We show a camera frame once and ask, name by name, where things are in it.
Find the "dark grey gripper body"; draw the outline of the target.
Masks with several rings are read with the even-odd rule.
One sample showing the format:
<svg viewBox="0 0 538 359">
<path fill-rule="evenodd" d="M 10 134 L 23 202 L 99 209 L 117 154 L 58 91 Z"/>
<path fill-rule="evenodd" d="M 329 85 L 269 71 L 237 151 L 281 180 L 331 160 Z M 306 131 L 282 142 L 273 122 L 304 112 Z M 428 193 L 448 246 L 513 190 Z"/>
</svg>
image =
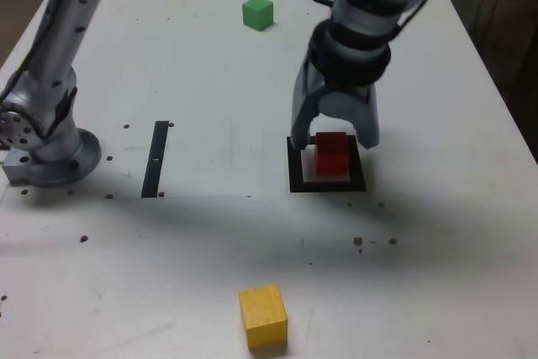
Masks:
<svg viewBox="0 0 538 359">
<path fill-rule="evenodd" d="M 350 82 L 336 80 L 328 77 L 324 79 L 324 85 L 327 87 L 327 90 L 330 93 L 340 92 L 347 93 L 353 96 L 369 96 L 371 91 L 375 89 L 374 84 L 360 86 Z"/>
</svg>

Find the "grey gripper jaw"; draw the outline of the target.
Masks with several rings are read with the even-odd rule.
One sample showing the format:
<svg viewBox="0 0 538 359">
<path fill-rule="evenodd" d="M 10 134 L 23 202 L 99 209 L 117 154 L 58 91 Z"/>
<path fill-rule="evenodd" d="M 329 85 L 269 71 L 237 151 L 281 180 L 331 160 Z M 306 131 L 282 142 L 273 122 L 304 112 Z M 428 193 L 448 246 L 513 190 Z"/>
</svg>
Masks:
<svg viewBox="0 0 538 359">
<path fill-rule="evenodd" d="M 295 150 L 304 150 L 309 144 L 309 128 L 319 115 L 319 100 L 327 93 L 324 76 L 306 55 L 299 68 L 293 88 L 293 108 L 290 138 Z"/>
<path fill-rule="evenodd" d="M 319 100 L 318 109 L 323 115 L 350 123 L 364 148 L 371 149 L 379 144 L 377 94 L 373 84 L 353 87 L 349 92 L 327 93 Z"/>
</svg>

